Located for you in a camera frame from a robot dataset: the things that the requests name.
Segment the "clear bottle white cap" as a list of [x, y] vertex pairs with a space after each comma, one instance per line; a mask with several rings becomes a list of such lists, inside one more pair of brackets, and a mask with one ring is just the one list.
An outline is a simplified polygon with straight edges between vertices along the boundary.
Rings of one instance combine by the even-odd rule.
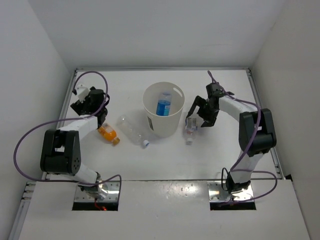
[[186, 145], [192, 145], [198, 132], [198, 120], [196, 117], [187, 117], [185, 120], [184, 138]]

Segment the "blue label plastic bottle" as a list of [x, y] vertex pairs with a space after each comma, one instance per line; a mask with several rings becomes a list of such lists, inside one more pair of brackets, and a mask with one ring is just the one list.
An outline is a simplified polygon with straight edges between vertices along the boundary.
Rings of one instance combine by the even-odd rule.
[[166, 117], [170, 114], [172, 102], [172, 94], [168, 91], [161, 92], [158, 96], [156, 114], [158, 116]]

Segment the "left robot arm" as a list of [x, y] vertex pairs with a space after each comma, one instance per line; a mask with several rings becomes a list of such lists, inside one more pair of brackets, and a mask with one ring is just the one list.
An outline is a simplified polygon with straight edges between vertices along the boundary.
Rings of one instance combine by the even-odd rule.
[[101, 175], [82, 163], [80, 141], [96, 131], [104, 123], [109, 103], [102, 89], [77, 87], [73, 93], [78, 100], [70, 107], [79, 119], [58, 129], [49, 129], [44, 134], [40, 169], [49, 174], [65, 175], [78, 183], [81, 191], [95, 200], [103, 201], [108, 195], [108, 186], [102, 183]]

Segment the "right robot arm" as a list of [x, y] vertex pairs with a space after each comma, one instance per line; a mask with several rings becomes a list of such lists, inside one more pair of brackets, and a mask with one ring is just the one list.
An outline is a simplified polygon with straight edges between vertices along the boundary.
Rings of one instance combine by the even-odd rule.
[[257, 104], [236, 98], [219, 84], [206, 86], [207, 98], [196, 96], [188, 113], [190, 117], [196, 108], [203, 119], [202, 128], [213, 127], [219, 112], [225, 112], [238, 122], [238, 143], [240, 154], [230, 168], [225, 180], [228, 193], [248, 188], [251, 176], [260, 159], [276, 146], [277, 137], [271, 110]]

